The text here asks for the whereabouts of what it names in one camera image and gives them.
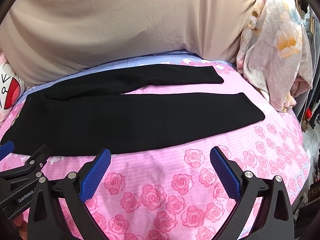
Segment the left hand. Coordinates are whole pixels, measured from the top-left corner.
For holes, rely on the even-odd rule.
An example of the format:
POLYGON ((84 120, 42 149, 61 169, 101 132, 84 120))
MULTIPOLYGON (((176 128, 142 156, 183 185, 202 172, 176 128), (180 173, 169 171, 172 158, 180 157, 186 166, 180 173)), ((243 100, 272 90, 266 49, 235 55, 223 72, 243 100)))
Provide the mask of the left hand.
POLYGON ((20 214, 14 219, 14 224, 18 228, 19 235, 23 239, 27 239, 27 222, 24 220, 23 214, 20 214))

